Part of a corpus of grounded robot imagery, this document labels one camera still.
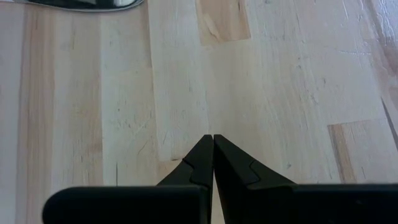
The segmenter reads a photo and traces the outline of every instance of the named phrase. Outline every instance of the metal object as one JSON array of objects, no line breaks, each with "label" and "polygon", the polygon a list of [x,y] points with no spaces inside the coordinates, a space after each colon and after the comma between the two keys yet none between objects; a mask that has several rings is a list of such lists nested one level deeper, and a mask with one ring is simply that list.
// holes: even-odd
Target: metal object
[{"label": "metal object", "polygon": [[136,7],[144,0],[11,0],[80,12],[109,12]]},{"label": "metal object", "polygon": [[43,220],[210,224],[213,170],[226,224],[398,220],[397,184],[296,184],[221,135],[204,136],[157,186],[67,189],[47,201]]}]

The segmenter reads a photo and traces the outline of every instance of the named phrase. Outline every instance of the wood grain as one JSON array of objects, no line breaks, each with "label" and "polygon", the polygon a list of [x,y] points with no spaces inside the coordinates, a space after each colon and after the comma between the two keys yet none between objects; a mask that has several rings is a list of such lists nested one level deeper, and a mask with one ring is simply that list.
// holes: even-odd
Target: wood grain
[{"label": "wood grain", "polygon": [[70,186],[154,185],[204,134],[298,183],[397,182],[397,9],[0,3],[0,223],[40,223]]},{"label": "wood grain", "polygon": [[250,38],[245,0],[196,0],[203,45]]}]

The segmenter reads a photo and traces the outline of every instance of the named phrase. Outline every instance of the light wood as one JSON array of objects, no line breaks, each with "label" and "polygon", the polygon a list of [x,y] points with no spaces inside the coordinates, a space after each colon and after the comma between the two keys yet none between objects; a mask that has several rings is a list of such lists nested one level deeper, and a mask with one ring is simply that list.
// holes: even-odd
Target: light wood
[{"label": "light wood", "polygon": [[[393,0],[0,3],[0,223],[154,185],[204,134],[298,183],[398,181]],[[213,223],[222,223],[214,194]]]}]

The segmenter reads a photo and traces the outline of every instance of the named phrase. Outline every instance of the wooden countertop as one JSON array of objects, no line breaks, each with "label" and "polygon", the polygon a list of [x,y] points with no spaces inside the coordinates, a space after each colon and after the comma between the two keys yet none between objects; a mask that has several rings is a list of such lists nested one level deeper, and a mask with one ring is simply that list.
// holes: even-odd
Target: wooden countertop
[{"label": "wooden countertop", "polygon": [[154,185],[209,133],[298,183],[397,182],[396,15],[393,0],[0,3],[0,222],[40,223],[69,186]]}]

